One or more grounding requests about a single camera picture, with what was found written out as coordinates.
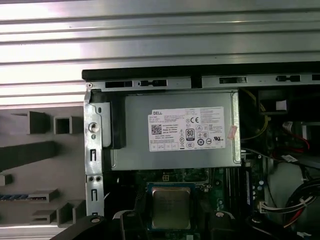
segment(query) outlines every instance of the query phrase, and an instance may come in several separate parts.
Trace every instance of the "barcode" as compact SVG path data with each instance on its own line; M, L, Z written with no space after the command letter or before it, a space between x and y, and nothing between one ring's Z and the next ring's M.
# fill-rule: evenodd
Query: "barcode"
M151 125L151 134L152 135L162 134L162 125L161 124Z

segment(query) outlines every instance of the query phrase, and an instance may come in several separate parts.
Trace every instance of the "white label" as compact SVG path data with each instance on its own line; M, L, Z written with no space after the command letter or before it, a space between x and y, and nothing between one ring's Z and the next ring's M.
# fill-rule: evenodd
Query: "white label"
M152 110L148 128L151 152L226 147L223 107Z

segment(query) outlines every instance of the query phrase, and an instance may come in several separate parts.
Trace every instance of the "aluminum surface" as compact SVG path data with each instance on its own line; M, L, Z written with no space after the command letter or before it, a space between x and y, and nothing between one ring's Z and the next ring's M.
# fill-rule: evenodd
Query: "aluminum surface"
M83 69L320 59L318 0L14 2L0 4L0 89L75 85ZM0 108L78 105L85 92L61 91L2 92Z

